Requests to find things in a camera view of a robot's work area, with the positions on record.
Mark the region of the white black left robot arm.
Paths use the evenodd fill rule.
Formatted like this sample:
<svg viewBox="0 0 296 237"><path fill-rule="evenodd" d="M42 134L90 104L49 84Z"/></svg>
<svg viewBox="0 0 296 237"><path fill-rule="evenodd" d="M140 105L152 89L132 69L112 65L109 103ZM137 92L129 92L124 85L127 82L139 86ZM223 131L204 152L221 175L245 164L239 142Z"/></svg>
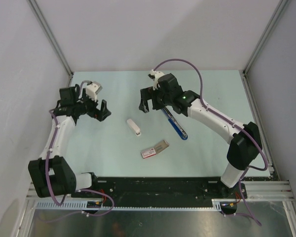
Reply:
<svg viewBox="0 0 296 237"><path fill-rule="evenodd" d="M82 190L92 198L98 194L99 185L92 172L75 174L65 159L70 136L78 119L88 115L104 121L111 112L105 100L98 101L102 89L95 81L85 80L75 86L61 88L56 107L49 112L52 127L39 158L29 162L28 171L34 189L40 198L72 194Z"/></svg>

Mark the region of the blue and black stapler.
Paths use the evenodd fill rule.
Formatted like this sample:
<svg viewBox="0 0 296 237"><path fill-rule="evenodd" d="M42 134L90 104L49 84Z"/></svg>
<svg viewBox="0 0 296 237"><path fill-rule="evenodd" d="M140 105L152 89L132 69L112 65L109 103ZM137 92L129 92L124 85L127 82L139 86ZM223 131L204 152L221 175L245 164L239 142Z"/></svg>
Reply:
<svg viewBox="0 0 296 237"><path fill-rule="evenodd" d="M182 140L187 140L188 139L188 135L187 135L186 131L181 127L181 125L174 118L174 116L172 115L172 113L166 107L162 108L162 111L165 114L165 116L167 117L169 123L172 125L172 127L176 131L176 133L180 136L180 138Z"/></svg>

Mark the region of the red white staple box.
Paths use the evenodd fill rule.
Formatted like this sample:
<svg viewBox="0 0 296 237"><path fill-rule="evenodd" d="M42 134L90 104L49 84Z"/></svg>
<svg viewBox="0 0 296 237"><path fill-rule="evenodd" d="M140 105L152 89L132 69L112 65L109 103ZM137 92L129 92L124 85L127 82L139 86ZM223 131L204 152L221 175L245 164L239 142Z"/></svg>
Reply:
<svg viewBox="0 0 296 237"><path fill-rule="evenodd" d="M156 150L154 147L152 148L149 148L147 150L144 150L144 151L141 151L141 156L143 159L146 159L146 158L149 158L149 157L152 157L152 156L155 156L156 155Z"/></svg>

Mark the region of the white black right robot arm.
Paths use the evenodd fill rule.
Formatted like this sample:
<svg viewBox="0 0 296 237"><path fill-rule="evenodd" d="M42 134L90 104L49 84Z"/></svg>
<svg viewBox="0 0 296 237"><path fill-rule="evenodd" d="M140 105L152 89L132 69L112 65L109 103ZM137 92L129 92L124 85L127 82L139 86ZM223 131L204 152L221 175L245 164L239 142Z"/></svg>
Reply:
<svg viewBox="0 0 296 237"><path fill-rule="evenodd" d="M228 165L220 177L218 193L223 198L231 197L251 162L263 154L258 126L253 122L240 123L205 103L197 93L184 91L173 74L151 71L148 76L153 86L140 90L139 110L148 113L148 101L152 101L154 110L169 106L177 114L204 124L227 142Z"/></svg>

